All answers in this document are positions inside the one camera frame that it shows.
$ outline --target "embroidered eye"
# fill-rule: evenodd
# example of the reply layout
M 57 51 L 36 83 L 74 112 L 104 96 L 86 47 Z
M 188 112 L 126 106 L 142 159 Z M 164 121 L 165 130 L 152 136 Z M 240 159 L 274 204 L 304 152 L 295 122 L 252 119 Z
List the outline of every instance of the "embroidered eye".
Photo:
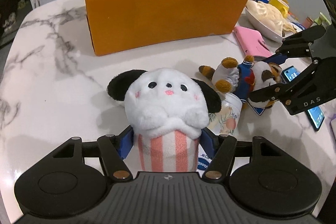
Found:
M 150 83 L 148 84 L 148 87 L 149 87 L 150 89 L 153 89 L 153 88 L 156 87 L 156 85 L 157 85 L 157 83 L 155 83 L 155 82 L 150 82 Z
M 187 90 L 188 90 L 187 87 L 186 87 L 185 85 L 181 85 L 181 89 L 182 89 L 183 91 L 187 91 Z

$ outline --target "pink and white stripes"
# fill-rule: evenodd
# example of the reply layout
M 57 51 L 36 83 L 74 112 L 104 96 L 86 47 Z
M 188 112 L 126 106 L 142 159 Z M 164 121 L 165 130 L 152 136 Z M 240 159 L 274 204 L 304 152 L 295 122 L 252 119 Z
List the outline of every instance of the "pink and white stripes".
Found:
M 157 138 L 137 135 L 141 168 L 150 172 L 192 172 L 197 169 L 199 139 L 179 130 Z

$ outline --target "black plush ear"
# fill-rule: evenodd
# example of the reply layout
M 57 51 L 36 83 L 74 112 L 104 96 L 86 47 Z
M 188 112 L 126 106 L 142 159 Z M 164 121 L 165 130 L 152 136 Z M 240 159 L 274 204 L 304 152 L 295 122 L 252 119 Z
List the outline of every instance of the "black plush ear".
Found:
M 261 74 L 261 79 L 263 82 L 265 82 L 268 79 L 272 79 L 273 77 L 274 75 L 272 74 L 270 70 L 264 70 Z
M 117 101 L 125 100 L 125 94 L 130 85 L 137 80 L 146 70 L 133 69 L 125 71 L 114 77 L 107 86 L 107 93 Z
M 222 108 L 222 101 L 211 87 L 209 87 L 203 81 L 193 79 L 201 88 L 202 93 L 204 95 L 205 101 L 207 102 L 208 112 L 209 113 L 218 113 Z

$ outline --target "brown plush paw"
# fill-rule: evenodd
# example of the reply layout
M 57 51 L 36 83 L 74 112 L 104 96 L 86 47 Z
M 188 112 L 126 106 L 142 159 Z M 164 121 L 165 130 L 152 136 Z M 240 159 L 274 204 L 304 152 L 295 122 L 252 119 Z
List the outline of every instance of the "brown plush paw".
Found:
M 209 80 L 212 79 L 212 76 L 215 72 L 215 70 L 212 67 L 209 67 L 209 66 L 200 66 L 198 68 L 198 70 L 199 70 L 200 73 L 202 73 L 202 75 L 204 75 Z
M 222 66 L 224 68 L 227 68 L 227 69 L 232 69 L 232 68 L 236 68 L 238 66 L 238 62 L 237 62 L 236 59 L 234 59 L 232 57 L 227 57 L 227 58 L 223 59 Z
M 274 106 L 274 103 L 275 103 L 276 101 L 269 101 L 268 103 L 267 103 L 267 105 L 265 106 L 265 109 L 269 109 L 269 108 L 271 108 L 272 106 Z
M 231 91 L 231 84 L 226 80 L 219 80 L 216 82 L 215 87 L 223 93 Z
M 244 61 L 254 62 L 254 57 L 252 55 L 247 55 L 247 56 L 245 56 Z

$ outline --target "orange cardboard box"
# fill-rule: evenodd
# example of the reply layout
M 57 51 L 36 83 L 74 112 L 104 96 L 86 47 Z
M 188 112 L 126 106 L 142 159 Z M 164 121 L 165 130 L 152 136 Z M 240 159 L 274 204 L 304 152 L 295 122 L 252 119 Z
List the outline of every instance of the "orange cardboard box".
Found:
M 96 55 L 232 32 L 247 0 L 85 0 Z

